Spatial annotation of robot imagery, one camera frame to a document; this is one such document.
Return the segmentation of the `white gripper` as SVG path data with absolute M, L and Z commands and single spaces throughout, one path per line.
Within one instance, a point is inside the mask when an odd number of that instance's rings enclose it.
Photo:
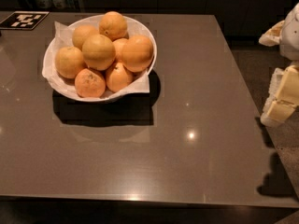
M 299 60 L 299 3 L 259 38 L 267 47 L 279 44 L 280 54 L 291 60 Z M 292 64 L 286 69 L 276 68 L 271 76 L 269 96 L 263 106 L 260 121 L 264 126 L 283 124 L 299 106 L 299 66 Z

